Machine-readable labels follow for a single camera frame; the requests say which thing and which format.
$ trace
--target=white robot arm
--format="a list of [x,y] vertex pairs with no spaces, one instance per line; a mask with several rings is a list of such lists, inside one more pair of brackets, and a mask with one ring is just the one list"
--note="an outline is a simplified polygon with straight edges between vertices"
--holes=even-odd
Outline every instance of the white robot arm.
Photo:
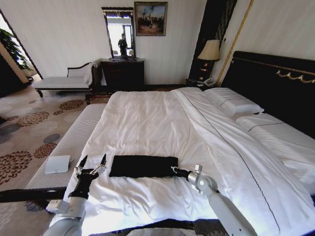
[[[76,167],[75,172],[79,181],[73,192],[69,194],[68,202],[52,200],[47,210],[57,213],[63,219],[53,224],[44,236],[81,236],[82,221],[85,216],[85,202],[88,199],[90,184],[93,179],[100,176],[106,169],[106,154],[101,164],[93,169],[83,169],[87,156]],[[194,189],[209,199],[209,204],[225,230],[231,236],[256,236],[256,232],[232,201],[218,191],[217,183],[209,176],[201,174],[202,166],[196,165],[195,172],[172,167],[178,177],[185,177]]]
[[185,177],[195,190],[208,197],[212,210],[231,236],[256,236],[256,232],[233,202],[218,191],[214,179],[201,174],[202,166],[196,165],[195,172],[172,167],[176,176]]
[[63,219],[49,227],[44,236],[81,236],[81,226],[85,216],[85,202],[89,197],[91,182],[106,169],[106,154],[100,165],[95,169],[83,169],[87,158],[88,156],[84,157],[74,170],[79,181],[74,191],[69,194],[68,202],[52,200],[47,206],[47,211],[57,213]]

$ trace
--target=bed frame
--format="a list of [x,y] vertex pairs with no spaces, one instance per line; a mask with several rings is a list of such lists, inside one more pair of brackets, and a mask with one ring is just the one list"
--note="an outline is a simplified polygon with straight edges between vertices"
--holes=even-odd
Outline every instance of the bed frame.
[[315,138],[315,61],[236,51],[221,84]]

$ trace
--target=nightstand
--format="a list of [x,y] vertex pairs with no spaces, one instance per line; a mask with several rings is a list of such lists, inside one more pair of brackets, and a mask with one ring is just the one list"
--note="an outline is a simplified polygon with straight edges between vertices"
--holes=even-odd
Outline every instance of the nightstand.
[[207,89],[212,89],[212,88],[215,88],[216,85],[213,84],[213,86],[206,86],[206,85],[203,85],[203,86],[197,86],[197,82],[195,81],[190,81],[189,79],[186,79],[186,87],[196,87],[196,88],[200,88],[202,91],[204,90],[207,90]]

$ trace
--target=green leaves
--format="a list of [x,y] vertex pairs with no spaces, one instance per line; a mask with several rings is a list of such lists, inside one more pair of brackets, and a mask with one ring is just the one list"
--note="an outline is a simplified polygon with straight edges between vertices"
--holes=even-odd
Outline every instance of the green leaves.
[[11,57],[15,60],[20,69],[31,70],[27,65],[26,58],[22,55],[19,45],[15,43],[12,38],[14,35],[4,29],[0,29],[0,41],[6,50],[10,53]]

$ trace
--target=dresser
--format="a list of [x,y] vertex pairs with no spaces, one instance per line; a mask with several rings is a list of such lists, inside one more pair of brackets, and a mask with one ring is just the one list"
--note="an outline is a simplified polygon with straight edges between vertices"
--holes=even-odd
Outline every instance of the dresser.
[[144,60],[110,58],[101,62],[110,90],[141,91],[144,89]]

